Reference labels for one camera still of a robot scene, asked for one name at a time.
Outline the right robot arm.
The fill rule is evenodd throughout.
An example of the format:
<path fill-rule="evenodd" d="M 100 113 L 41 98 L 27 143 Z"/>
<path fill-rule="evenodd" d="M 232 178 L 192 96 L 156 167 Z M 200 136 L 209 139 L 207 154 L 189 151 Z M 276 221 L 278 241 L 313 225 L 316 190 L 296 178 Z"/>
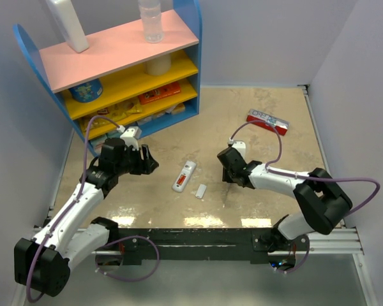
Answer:
<path fill-rule="evenodd" d="M 261 248 L 267 252 L 287 250 L 297 237 L 315 231 L 330 234 L 352 208 L 350 198 L 322 168 L 310 173 L 282 172 L 260 161 L 247 163 L 234 147 L 222 150 L 217 158 L 223 166 L 224 182 L 273 191 L 297 201 L 300 212 L 281 218 L 259 237 Z"/>

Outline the white remote control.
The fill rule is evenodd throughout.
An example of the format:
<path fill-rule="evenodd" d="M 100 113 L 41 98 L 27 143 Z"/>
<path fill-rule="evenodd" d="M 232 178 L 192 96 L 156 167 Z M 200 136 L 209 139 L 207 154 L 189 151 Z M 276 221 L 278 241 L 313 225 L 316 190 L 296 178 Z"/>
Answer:
<path fill-rule="evenodd" d="M 172 190 L 177 193 L 183 192 L 196 167 L 197 164 L 193 161 L 185 162 L 180 174 L 177 176 L 174 184 L 172 185 Z"/>

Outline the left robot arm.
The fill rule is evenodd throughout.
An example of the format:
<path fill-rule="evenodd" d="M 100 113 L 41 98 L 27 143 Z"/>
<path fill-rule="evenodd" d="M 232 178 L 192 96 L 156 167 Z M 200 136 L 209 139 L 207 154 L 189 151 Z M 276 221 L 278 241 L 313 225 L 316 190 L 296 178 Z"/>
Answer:
<path fill-rule="evenodd" d="M 28 302 L 36 303 L 45 295 L 57 296 L 73 269 L 100 247 L 112 250 L 126 240 L 143 240 L 157 247 L 147 237 L 119 237 L 117 223 L 102 217 L 94 219 L 83 233 L 77 230 L 117 186 L 121 175 L 149 175 L 158 166 L 149 147 L 139 145 L 132 136 L 107 139 L 100 155 L 84 162 L 79 183 L 67 203 L 33 238 L 21 238 L 14 247 L 15 281 L 26 287 Z"/>

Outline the white battery cover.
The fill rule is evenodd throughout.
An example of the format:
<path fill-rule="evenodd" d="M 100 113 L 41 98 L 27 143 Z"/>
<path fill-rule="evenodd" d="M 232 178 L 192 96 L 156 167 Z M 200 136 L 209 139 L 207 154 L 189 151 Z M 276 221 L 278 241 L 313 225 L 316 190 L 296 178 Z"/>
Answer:
<path fill-rule="evenodd" d="M 204 197 L 207 186 L 204 184 L 199 185 L 197 192 L 195 193 L 195 197 L 198 199 L 202 199 Z"/>

